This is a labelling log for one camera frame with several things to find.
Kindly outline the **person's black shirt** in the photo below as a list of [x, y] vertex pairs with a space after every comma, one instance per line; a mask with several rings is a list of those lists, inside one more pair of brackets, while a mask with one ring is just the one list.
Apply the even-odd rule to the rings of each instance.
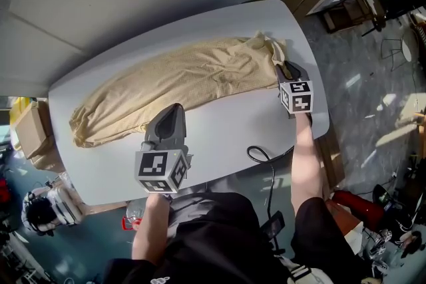
[[[103, 284], [287, 284], [290, 275], [263, 239], [251, 202], [237, 193], [192, 196], [200, 217], [180, 222], [157, 265], [113, 259]], [[321, 269], [333, 284], [361, 284], [368, 276], [321, 198], [296, 214], [294, 263]]]

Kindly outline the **large cardboard box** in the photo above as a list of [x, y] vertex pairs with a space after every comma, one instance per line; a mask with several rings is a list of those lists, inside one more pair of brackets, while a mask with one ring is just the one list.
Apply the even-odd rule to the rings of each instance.
[[66, 170], [53, 136], [50, 136], [46, 144], [39, 150], [39, 153], [31, 158], [31, 163], [38, 170], [57, 174]]

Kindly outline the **person's right forearm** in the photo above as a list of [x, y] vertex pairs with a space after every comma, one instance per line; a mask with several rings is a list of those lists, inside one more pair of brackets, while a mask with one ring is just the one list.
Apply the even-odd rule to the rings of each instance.
[[310, 198], [321, 198], [323, 178], [312, 126], [306, 113], [296, 114], [296, 143], [292, 156], [291, 201], [295, 214]]

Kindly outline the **open cardboard box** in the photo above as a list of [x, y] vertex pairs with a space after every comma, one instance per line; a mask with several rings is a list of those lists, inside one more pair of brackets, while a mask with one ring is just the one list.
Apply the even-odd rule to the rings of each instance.
[[351, 250], [354, 254], [358, 254], [361, 251], [363, 241], [363, 222], [357, 219], [345, 206], [332, 200], [327, 200], [325, 204]]

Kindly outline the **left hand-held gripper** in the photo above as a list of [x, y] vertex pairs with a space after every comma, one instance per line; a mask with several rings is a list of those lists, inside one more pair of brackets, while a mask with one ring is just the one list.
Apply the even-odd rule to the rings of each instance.
[[135, 156], [135, 180], [150, 194], [176, 194], [191, 167], [192, 155], [185, 149], [160, 149], [155, 144], [183, 146], [185, 111], [174, 103], [161, 110], [148, 124], [141, 151]]

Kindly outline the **black chair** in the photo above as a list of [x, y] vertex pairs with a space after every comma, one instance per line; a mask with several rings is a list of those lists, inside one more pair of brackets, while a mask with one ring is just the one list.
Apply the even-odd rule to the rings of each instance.
[[373, 31], [381, 32], [386, 23], [392, 19], [397, 19], [408, 12], [423, 7], [426, 10], [426, 0], [378, 0], [379, 14], [372, 19], [373, 28], [362, 34], [362, 37]]

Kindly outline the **black flat device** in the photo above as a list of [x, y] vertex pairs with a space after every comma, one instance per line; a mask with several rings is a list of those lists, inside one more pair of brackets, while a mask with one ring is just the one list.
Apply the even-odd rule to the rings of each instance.
[[273, 241], [284, 227], [285, 221], [283, 214], [281, 211], [277, 211], [260, 227], [260, 231], [264, 240]]

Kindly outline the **yellow plastic bin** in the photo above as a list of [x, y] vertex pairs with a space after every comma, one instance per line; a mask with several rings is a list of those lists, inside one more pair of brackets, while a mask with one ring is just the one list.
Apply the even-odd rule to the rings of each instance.
[[11, 144], [14, 150], [20, 150], [21, 145], [19, 143], [19, 139], [17, 137], [17, 133], [15, 130], [15, 123], [23, 113], [23, 111], [30, 105], [33, 101], [32, 98], [29, 97], [18, 97], [15, 99], [10, 111], [9, 111], [9, 123], [10, 123], [10, 135], [11, 135]]

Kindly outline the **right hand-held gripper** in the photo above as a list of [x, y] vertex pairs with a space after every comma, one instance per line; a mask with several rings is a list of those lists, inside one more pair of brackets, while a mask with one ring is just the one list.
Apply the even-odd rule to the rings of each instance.
[[280, 100], [287, 110], [288, 118], [295, 114], [312, 112], [314, 102], [313, 83], [307, 71], [297, 63], [285, 61], [275, 65], [279, 82]]

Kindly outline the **person's left forearm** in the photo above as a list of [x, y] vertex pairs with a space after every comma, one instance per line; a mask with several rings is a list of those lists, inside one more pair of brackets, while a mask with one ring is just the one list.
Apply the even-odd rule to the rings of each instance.
[[132, 243], [132, 259], [157, 265], [167, 242], [170, 203], [161, 194], [150, 194], [141, 223]]

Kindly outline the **grey waist pouch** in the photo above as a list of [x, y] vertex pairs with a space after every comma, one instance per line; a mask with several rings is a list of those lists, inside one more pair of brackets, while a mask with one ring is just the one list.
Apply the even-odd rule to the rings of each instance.
[[333, 284], [321, 269], [300, 265], [282, 256], [278, 259], [290, 273], [287, 284]]

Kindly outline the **small cardboard box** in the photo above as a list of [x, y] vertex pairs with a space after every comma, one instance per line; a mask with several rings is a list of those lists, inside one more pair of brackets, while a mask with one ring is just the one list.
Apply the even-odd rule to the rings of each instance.
[[31, 102], [13, 127], [26, 159], [40, 154], [53, 135], [48, 103], [44, 100]]

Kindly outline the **red bag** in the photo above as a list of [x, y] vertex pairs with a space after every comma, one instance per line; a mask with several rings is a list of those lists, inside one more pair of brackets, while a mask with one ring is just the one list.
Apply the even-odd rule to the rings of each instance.
[[337, 190], [331, 200], [350, 209], [351, 214], [363, 222], [364, 227], [380, 232], [383, 229], [392, 230], [392, 222], [387, 217], [385, 210], [374, 202], [365, 200], [351, 192]]

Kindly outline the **silver suitcase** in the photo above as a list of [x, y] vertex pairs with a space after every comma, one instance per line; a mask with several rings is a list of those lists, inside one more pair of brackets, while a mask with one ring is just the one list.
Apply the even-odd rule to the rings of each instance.
[[77, 225], [82, 222], [84, 215], [66, 188], [50, 189], [47, 192], [47, 199], [62, 225]]

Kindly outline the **beige cloth trousers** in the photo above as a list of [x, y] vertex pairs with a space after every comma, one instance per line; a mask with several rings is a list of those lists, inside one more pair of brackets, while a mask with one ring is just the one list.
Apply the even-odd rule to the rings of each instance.
[[276, 65], [284, 65], [287, 44], [261, 32], [226, 37], [167, 51], [114, 75], [94, 90], [70, 120], [79, 148], [94, 148], [146, 131], [164, 108], [190, 110], [213, 100], [261, 88], [275, 88]]

